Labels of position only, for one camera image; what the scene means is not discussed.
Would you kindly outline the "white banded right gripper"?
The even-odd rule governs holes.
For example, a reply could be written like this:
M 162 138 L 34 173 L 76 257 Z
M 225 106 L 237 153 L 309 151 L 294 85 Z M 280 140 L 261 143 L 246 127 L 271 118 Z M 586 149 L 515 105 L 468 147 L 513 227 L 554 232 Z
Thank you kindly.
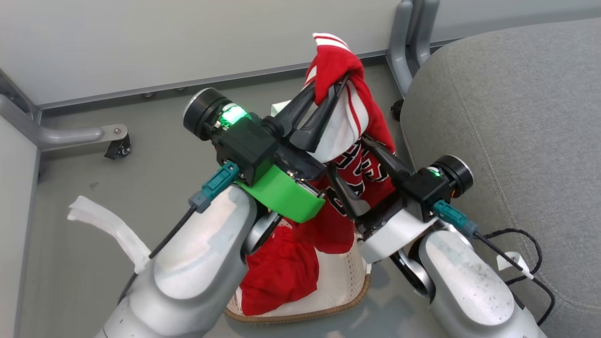
M 378 160 L 393 186 L 401 186 L 414 174 L 414 170 L 384 144 L 369 136 L 362 137 L 362 144 Z M 430 214 L 423 220 L 419 206 L 408 203 L 402 197 L 386 198 L 371 209 L 361 197 L 366 188 L 363 180 L 356 184 L 346 182 L 334 163 L 327 165 L 326 175 L 329 180 L 326 196 L 337 211 L 355 221 L 362 235 L 358 250 L 367 264 L 393 255 L 438 220 Z

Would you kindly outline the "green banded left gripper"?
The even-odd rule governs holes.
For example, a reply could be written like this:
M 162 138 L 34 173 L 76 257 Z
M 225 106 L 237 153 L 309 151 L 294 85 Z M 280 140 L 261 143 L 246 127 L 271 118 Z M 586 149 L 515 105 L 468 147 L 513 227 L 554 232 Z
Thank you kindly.
M 280 145 L 273 156 L 272 167 L 262 178 L 252 186 L 243 180 L 238 180 L 236 184 L 284 218 L 296 223 L 314 218 L 325 200 L 311 182 L 322 179 L 326 165 L 307 152 L 317 150 L 349 77 L 350 73 L 346 73 L 328 89 L 326 98 L 298 130 L 296 128 L 300 121 L 314 103 L 313 84 L 306 86 L 276 116 L 262 119 L 262 128 L 275 138 L 286 138 L 296 130 L 290 137 L 290 143 L 296 148 L 291 144 Z

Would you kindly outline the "red and white basketball jersey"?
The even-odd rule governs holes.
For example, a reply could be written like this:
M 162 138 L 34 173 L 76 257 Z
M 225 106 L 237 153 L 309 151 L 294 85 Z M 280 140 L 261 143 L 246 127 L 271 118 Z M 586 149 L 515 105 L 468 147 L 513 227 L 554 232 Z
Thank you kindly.
M 305 83 L 314 85 L 314 103 L 321 104 L 329 88 L 348 75 L 313 157 L 322 163 L 334 163 L 348 186 L 374 207 L 393 192 L 393 185 L 378 160 L 363 148 L 361 139 L 367 136 L 395 154 L 393 138 L 366 84 L 359 58 L 339 37 L 329 33 L 315 33 L 313 37 L 317 55 Z M 354 222 L 347 217 L 326 176 L 313 182 L 313 186 L 326 193 L 326 202 L 313 219 L 293 223 L 296 237 L 325 254 L 347 253 L 355 242 Z

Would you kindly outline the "red shorts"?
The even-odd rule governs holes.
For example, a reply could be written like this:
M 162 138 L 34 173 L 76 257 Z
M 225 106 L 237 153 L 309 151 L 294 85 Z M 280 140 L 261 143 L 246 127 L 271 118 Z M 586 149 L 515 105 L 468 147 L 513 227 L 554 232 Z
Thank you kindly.
M 278 225 L 268 240 L 247 257 L 239 306 L 258 316 L 317 291 L 319 263 L 314 247 L 298 240 L 289 225 Z

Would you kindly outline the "white laundry basket brown rim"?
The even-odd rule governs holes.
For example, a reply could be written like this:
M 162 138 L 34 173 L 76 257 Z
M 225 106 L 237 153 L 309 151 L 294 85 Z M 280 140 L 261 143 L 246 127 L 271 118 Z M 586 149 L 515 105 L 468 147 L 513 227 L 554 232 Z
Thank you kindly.
M 370 287 L 371 265 L 365 263 L 357 246 L 342 254 L 315 251 L 319 263 L 317 291 L 263 315 L 246 316 L 239 306 L 238 287 L 225 314 L 242 323 L 282 324 L 332 316 L 358 305 Z

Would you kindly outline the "grey fabric sofa seat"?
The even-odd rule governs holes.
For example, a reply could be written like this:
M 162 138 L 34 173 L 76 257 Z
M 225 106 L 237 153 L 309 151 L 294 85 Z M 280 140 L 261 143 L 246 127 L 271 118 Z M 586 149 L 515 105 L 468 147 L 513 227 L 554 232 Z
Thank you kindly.
M 454 201 L 483 233 L 522 229 L 556 305 L 548 338 L 601 338 L 601 17 L 464 38 L 416 73 L 400 114 L 421 168 L 462 159 Z

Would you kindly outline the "white tape strip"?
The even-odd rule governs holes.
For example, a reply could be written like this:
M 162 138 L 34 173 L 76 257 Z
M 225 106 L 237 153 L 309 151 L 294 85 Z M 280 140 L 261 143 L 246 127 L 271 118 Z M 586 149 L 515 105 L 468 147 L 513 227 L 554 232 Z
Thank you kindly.
M 80 195 L 69 205 L 67 219 L 93 225 L 111 235 L 134 265 L 134 272 L 140 274 L 150 262 L 151 251 L 116 214 L 98 203 Z

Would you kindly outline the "grey partition base rail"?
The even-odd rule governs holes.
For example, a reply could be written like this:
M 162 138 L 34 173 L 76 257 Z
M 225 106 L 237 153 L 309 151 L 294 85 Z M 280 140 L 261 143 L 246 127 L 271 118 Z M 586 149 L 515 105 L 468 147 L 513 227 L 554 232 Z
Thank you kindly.
M 80 104 L 116 96 L 219 83 L 243 77 L 302 69 L 316 53 L 311 34 L 298 38 L 203 41 L 115 51 L 82 51 L 62 60 L 47 57 L 26 91 L 41 108 Z

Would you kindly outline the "grey metal frame legs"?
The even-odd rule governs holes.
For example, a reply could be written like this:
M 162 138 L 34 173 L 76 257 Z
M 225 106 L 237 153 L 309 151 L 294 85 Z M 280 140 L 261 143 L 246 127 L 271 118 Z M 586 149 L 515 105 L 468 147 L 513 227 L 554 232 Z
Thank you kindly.
M 440 0 L 400 0 L 395 9 L 386 59 L 402 98 L 418 70 L 429 59 L 430 38 Z

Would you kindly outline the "grey metal frame foot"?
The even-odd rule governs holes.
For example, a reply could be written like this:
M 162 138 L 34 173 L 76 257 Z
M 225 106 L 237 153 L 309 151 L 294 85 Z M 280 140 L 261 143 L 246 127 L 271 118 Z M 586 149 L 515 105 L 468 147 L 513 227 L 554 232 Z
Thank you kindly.
M 0 116 L 12 124 L 41 151 L 81 147 L 123 139 L 128 132 L 124 124 L 80 129 L 52 129 L 41 126 L 42 109 L 38 108 L 0 69 Z

